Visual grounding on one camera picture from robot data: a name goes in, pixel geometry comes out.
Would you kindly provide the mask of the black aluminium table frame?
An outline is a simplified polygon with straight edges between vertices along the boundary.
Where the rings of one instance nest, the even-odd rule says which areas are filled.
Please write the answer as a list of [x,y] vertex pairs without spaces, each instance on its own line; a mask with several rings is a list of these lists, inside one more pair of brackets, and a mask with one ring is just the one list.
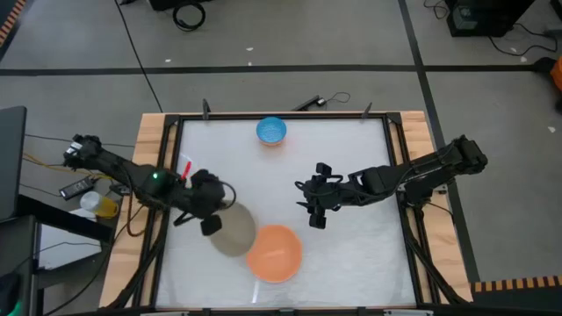
[[[205,237],[199,223],[173,226],[173,215],[138,210],[136,226],[147,241],[165,236],[160,254],[129,300],[131,306],[197,310],[348,307],[411,307],[443,302],[421,262],[403,239],[413,224],[396,198],[328,214],[325,229],[312,228],[296,182],[311,177],[318,162],[337,174],[401,162],[428,154],[433,146],[420,111],[284,112],[285,138],[263,144],[259,112],[145,114],[134,159],[162,162],[182,171],[207,169],[227,183],[234,206],[222,229]],[[256,278],[246,254],[257,231],[283,225],[303,246],[299,271],[273,284]]]

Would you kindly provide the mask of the black power adapter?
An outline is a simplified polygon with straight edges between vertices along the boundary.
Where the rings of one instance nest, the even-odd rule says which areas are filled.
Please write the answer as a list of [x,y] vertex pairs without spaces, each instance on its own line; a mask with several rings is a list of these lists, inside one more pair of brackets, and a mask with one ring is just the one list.
[[87,176],[77,182],[74,182],[72,184],[69,184],[59,189],[59,193],[64,200],[68,201],[71,198],[75,198],[77,196],[80,196],[86,192],[93,190],[96,182],[97,182],[96,178]]

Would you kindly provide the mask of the black laptop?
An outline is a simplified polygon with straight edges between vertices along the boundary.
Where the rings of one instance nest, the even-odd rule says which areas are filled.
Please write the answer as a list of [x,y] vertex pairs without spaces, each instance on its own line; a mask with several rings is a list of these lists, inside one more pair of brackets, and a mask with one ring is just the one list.
[[26,114],[24,106],[0,110],[0,221],[17,212]]

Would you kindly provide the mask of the orange plate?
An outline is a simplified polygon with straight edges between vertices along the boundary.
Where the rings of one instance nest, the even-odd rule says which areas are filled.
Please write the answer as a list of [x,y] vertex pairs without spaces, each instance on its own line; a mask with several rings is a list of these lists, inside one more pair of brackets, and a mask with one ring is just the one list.
[[282,225],[267,225],[258,230],[246,263],[258,279],[278,284],[299,271],[302,256],[302,242],[293,230]]

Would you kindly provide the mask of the blue bowl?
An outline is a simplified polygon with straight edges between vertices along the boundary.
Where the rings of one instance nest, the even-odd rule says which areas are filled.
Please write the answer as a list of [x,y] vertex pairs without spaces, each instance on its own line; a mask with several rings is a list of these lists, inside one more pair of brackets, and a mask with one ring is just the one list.
[[267,146],[279,145],[286,136],[287,127],[281,118],[267,117],[261,119],[256,126],[256,136]]

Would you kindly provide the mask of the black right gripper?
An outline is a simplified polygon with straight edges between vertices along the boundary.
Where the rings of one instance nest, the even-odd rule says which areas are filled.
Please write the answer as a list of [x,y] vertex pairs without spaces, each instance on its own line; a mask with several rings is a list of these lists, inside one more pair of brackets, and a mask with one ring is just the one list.
[[296,202],[307,209],[310,214],[309,226],[325,229],[326,210],[337,212],[343,205],[352,202],[352,193],[342,176],[312,176],[308,181],[296,181],[295,186],[306,193],[306,202]]

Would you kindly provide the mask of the orange object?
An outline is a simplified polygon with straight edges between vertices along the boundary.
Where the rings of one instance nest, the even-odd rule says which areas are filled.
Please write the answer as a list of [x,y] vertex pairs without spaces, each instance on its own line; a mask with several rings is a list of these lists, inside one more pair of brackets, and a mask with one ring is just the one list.
[[562,92],[562,56],[554,62],[550,75],[556,87]]

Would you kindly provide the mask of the black side desk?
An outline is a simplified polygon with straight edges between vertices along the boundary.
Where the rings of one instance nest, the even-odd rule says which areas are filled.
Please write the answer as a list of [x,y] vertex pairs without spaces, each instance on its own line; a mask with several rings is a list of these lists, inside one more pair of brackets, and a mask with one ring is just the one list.
[[43,224],[109,243],[113,230],[38,200],[18,196],[11,211],[0,209],[0,316],[27,316],[34,302],[34,256]]

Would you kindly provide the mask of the black equipment box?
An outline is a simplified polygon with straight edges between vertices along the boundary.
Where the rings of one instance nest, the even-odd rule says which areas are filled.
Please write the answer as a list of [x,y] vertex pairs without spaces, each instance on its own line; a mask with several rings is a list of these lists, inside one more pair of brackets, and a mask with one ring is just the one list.
[[535,0],[444,0],[452,37],[502,37]]

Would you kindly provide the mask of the wooden table board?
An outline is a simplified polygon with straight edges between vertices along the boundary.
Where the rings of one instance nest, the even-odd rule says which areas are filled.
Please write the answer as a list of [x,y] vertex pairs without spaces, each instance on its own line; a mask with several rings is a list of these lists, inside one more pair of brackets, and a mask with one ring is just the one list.
[[[204,122],[218,120],[258,120],[268,116],[281,119],[312,119],[336,120],[353,119],[361,122],[360,111],[241,111],[212,112],[205,115],[201,112],[169,112],[163,114],[144,113],[133,152],[135,162],[155,164],[162,158],[164,165],[170,167],[179,149],[179,124],[176,118],[202,120]],[[425,113],[423,111],[370,111],[368,119],[381,117],[389,122],[389,133],[395,157],[402,161],[405,158],[419,158],[434,150]],[[461,242],[458,234],[465,230],[460,222],[460,215],[446,215],[443,209],[452,196],[449,189],[444,193],[436,193],[421,218],[428,240],[428,255],[442,274],[445,281],[459,297],[472,301],[471,283],[466,273],[466,264],[462,255]],[[125,236],[118,238],[117,244],[110,255],[109,265],[104,277],[104,286],[99,306],[108,306],[117,299],[133,270],[139,266],[144,253],[143,243],[153,245],[156,235],[163,229],[167,221],[149,211],[142,211],[140,217],[133,221],[138,227],[144,225],[146,232],[143,237]]]

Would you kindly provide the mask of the clear bottle with yellow liquid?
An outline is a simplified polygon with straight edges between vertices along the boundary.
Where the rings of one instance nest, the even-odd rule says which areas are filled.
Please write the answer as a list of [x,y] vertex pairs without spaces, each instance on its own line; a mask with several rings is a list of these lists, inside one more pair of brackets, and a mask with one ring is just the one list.
[[95,191],[85,193],[80,199],[80,206],[102,218],[110,219],[118,214],[117,203]]

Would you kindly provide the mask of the orange black hazard strip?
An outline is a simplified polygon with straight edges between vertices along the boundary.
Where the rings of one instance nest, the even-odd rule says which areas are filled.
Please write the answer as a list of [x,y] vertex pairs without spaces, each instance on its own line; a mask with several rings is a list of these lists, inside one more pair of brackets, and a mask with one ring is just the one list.
[[8,42],[26,3],[27,0],[0,0],[0,48]]
[[535,276],[471,283],[471,293],[562,288],[562,275]]

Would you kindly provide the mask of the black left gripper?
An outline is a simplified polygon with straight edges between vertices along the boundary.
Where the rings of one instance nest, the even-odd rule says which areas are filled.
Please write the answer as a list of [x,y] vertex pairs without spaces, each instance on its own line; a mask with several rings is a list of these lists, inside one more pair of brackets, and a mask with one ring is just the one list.
[[174,226],[181,226],[192,219],[206,218],[227,206],[224,201],[226,196],[220,179],[207,169],[200,169],[191,176],[189,207],[173,221]]

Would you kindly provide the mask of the beige plate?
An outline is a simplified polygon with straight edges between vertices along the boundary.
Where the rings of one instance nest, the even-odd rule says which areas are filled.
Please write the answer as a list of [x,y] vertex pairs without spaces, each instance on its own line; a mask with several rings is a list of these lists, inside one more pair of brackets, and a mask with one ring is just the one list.
[[256,222],[249,209],[238,202],[220,211],[222,228],[209,237],[210,242],[225,256],[245,255],[256,239]]

